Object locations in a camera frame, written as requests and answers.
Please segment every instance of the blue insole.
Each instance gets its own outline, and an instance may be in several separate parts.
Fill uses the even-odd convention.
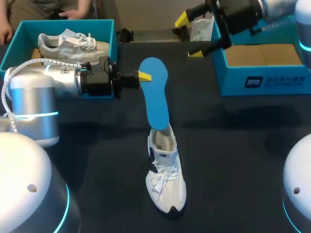
[[[151,82],[140,83],[145,96],[148,122],[151,128],[163,130],[168,127],[170,121],[165,97],[167,69],[160,59],[150,57],[140,64],[139,71],[152,77]]]

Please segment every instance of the white sneaker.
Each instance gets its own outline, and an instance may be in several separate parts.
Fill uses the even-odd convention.
[[[146,185],[149,195],[162,212],[179,213],[185,206],[187,192],[171,126],[163,131],[151,130],[148,151],[150,169]]]
[[[68,63],[99,63],[99,58],[108,56],[109,44],[98,42],[88,34],[75,33],[66,29],[62,34],[50,36],[41,33],[38,47],[44,58]]]

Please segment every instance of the black tablecloth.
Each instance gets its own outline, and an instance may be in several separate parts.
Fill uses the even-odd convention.
[[[187,205],[163,218],[145,187],[147,122],[141,91],[121,100],[60,102],[60,142],[48,153],[75,193],[82,233],[283,233],[281,187],[291,147],[311,132],[309,96],[221,98],[212,60],[188,58],[194,44],[120,45],[120,70],[158,57]]]

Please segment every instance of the blue shoe box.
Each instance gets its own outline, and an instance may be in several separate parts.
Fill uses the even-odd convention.
[[[31,59],[34,49],[38,47],[38,36],[41,33],[47,35],[59,35],[66,28],[83,33],[97,41],[109,43],[109,56],[112,62],[118,59],[118,40],[114,27],[114,20],[37,20],[22,21],[10,43],[8,50],[0,65],[0,76],[5,75],[5,71],[10,67],[16,67]],[[87,99],[106,99],[111,97],[96,97]]]
[[[301,65],[229,66],[227,51],[218,50],[212,54],[212,58],[222,96],[311,94],[311,74],[303,65],[294,16],[286,20],[289,23],[255,36],[251,36],[249,31],[234,35],[231,37],[232,43],[235,46],[292,44]],[[267,24],[260,21],[257,27],[263,26]],[[219,28],[214,24],[212,41],[219,38]]]

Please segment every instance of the printed logo on box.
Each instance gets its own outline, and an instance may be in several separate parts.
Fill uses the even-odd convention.
[[[306,77],[268,77],[265,79],[265,87],[302,86]]]
[[[262,83],[263,77],[262,76],[254,76],[254,77],[248,77],[246,79],[245,88],[256,88],[260,87]]]

